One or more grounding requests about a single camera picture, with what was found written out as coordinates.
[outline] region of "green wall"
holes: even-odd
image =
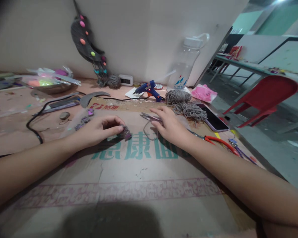
[[[283,35],[298,19],[298,4],[281,4],[276,7],[262,24],[257,35]]]
[[[246,34],[254,25],[263,11],[241,13],[233,24],[233,29],[243,29],[240,34]]]

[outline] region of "yarn bundle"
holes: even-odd
[[[207,120],[207,114],[198,105],[191,103],[191,94],[180,91],[171,90],[166,94],[166,102],[168,106],[173,107],[176,115],[183,114],[186,118],[192,118],[197,121]]]
[[[109,86],[111,89],[118,89],[121,85],[121,80],[117,75],[111,75],[109,78],[99,78],[98,85],[103,88]]]

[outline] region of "blue glue gun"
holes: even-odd
[[[139,88],[137,88],[133,94],[147,92],[148,97],[154,96],[156,98],[156,101],[161,101],[164,98],[161,97],[160,94],[155,91],[155,86],[155,81],[151,80],[149,83],[143,84]]]

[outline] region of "bottle handle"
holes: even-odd
[[[202,36],[206,36],[206,37],[205,37],[205,39],[202,40],[202,41],[203,41],[203,44],[201,45],[200,48],[204,47],[205,44],[209,41],[209,39],[210,39],[210,34],[209,34],[209,33],[202,33],[202,34],[199,35],[199,36],[193,36],[193,38],[197,38],[197,39],[200,39]]]

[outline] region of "purple craft piece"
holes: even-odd
[[[120,133],[120,135],[124,137],[125,140],[129,140],[132,137],[132,134],[130,133],[129,128],[125,125],[120,125],[120,126],[124,128],[124,130]]]
[[[82,124],[86,124],[87,122],[89,122],[90,121],[90,119],[88,118],[88,117],[83,117],[82,119],[81,119],[81,123]]]
[[[83,125],[82,124],[77,124],[76,126],[75,126],[75,130],[76,131],[78,131],[80,128],[82,128],[83,127]]]
[[[88,116],[94,115],[94,109],[88,109]]]

